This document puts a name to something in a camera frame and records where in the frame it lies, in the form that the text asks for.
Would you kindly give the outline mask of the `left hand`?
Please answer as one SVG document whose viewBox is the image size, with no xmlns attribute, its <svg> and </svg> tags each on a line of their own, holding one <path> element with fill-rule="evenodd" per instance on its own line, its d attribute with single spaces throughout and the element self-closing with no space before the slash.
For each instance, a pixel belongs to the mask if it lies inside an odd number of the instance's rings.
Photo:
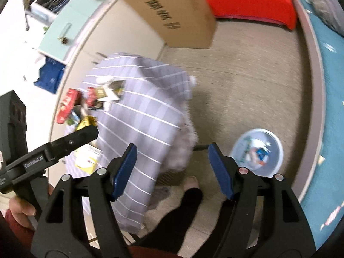
<svg viewBox="0 0 344 258">
<path fill-rule="evenodd" d="M 35 231 L 35 227 L 30 221 L 31 217 L 34 218 L 36 215 L 36 209 L 32 204 L 15 195 L 9 200 L 9 210 L 19 225 Z"/>
</svg>

